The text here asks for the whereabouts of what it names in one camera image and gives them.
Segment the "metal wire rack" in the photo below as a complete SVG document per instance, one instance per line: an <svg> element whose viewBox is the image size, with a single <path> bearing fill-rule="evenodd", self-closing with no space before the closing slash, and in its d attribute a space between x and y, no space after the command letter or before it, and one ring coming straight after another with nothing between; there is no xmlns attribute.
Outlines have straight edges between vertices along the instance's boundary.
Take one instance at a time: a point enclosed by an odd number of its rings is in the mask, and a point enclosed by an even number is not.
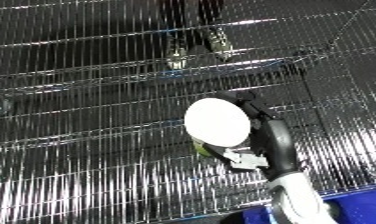
<svg viewBox="0 0 376 224"><path fill-rule="evenodd" d="M0 223L149 223L267 203L259 172L194 153L182 117L255 88L324 194L376 188L376 0L226 1L221 63L183 30L165 66L154 0L0 0Z"/></svg>

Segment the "white disc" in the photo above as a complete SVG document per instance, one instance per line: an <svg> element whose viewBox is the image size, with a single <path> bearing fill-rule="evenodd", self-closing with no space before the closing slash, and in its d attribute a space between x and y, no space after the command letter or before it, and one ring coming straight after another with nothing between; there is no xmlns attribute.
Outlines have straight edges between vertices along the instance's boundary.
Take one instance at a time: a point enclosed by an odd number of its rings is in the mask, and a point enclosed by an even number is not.
<svg viewBox="0 0 376 224"><path fill-rule="evenodd" d="M185 127L193 138L211 145L233 147L250 133L250 120L236 105L206 98L192 104L185 113Z"/></svg>

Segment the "person's foot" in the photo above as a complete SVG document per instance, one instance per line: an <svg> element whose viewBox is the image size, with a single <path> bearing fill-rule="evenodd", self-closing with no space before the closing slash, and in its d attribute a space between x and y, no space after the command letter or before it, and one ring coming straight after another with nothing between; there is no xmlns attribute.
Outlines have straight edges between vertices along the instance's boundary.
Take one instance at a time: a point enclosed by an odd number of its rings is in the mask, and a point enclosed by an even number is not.
<svg viewBox="0 0 376 224"><path fill-rule="evenodd" d="M185 38L167 37L166 61L170 69L177 70L185 68L187 64L187 44Z"/></svg>
<svg viewBox="0 0 376 224"><path fill-rule="evenodd" d="M233 46L220 27L202 29L202 37L206 41L206 47L213 52L217 58L224 62L232 58Z"/></svg>

